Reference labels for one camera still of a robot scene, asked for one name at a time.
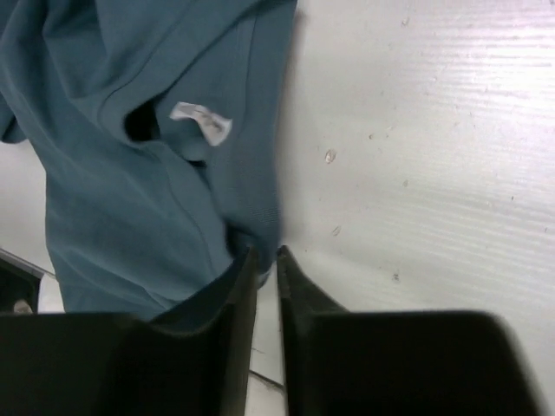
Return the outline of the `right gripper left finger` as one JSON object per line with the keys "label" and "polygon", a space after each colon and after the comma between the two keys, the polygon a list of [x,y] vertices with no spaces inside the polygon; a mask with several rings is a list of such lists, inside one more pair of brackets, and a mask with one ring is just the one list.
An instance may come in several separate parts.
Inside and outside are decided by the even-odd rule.
{"label": "right gripper left finger", "polygon": [[150,322],[132,315],[5,315],[4,415],[241,415],[258,290],[248,250]]}

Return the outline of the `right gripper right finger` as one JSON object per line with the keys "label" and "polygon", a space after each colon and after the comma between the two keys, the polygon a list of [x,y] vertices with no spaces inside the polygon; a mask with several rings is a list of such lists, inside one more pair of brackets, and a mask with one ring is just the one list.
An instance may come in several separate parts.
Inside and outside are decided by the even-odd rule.
{"label": "right gripper right finger", "polygon": [[508,327],[472,310],[352,312],[277,255],[289,415],[541,415]]}

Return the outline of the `blue grey t shirt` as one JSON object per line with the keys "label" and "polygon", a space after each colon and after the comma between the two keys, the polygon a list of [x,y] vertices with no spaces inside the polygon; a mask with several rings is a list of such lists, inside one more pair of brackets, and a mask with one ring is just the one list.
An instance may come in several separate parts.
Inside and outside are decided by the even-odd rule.
{"label": "blue grey t shirt", "polygon": [[69,313],[149,320],[280,244],[293,1],[4,1],[1,140],[46,173]]}

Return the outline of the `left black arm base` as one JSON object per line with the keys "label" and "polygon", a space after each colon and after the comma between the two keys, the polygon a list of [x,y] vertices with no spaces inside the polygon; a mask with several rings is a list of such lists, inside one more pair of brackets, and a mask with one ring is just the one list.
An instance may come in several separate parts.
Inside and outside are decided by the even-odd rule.
{"label": "left black arm base", "polygon": [[1,314],[38,312],[42,273],[1,251]]}

